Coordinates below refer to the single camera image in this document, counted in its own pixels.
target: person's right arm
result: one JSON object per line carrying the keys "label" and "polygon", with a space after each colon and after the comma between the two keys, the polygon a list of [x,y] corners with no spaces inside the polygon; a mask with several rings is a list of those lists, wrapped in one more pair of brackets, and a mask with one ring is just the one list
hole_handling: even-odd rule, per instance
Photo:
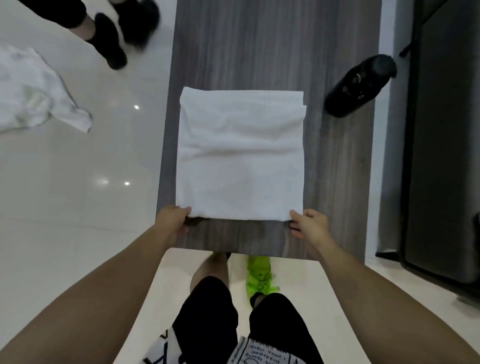
{"label": "person's right arm", "polygon": [[291,211],[292,234],[306,239],[322,264],[372,364],[480,363],[480,356],[434,313],[359,262],[330,236],[327,217]]}

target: forearm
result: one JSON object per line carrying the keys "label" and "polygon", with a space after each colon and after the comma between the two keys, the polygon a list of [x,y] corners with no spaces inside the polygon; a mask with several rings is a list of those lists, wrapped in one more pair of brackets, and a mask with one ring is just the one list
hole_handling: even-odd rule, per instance
{"label": "forearm", "polygon": [[319,260],[360,344],[376,363],[480,363],[445,322],[333,239]]}
{"label": "forearm", "polygon": [[0,351],[0,363],[112,363],[166,251],[162,240],[147,230],[71,286]]}

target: person's left hand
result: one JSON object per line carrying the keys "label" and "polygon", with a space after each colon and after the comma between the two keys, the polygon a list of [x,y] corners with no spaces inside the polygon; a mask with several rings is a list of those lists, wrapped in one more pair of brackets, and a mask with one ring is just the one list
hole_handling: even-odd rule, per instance
{"label": "person's left hand", "polygon": [[192,212],[192,208],[179,206],[165,206],[156,215],[155,224],[152,229],[160,237],[165,239],[167,247],[170,248],[175,245],[178,234],[186,234],[188,227],[183,223],[185,218]]}

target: folded white cloth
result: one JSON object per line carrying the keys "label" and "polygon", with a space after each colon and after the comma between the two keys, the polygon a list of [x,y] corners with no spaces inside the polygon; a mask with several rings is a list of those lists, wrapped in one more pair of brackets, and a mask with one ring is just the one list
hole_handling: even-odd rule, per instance
{"label": "folded white cloth", "polygon": [[38,53],[0,44],[0,132],[36,126],[51,115],[85,133],[92,126]]}
{"label": "folded white cloth", "polygon": [[176,203],[192,217],[290,220],[303,210],[299,91],[201,91],[180,97]]}

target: dark wooden table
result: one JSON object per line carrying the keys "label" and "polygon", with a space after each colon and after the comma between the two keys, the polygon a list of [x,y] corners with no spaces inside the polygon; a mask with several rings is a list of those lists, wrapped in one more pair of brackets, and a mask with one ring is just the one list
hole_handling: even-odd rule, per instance
{"label": "dark wooden table", "polygon": [[[304,206],[363,261],[372,153],[370,102],[344,119],[326,93],[378,52],[381,0],[178,0],[158,206],[175,203],[180,95],[202,90],[304,91]],[[179,247],[308,259],[279,221],[207,220]]]}

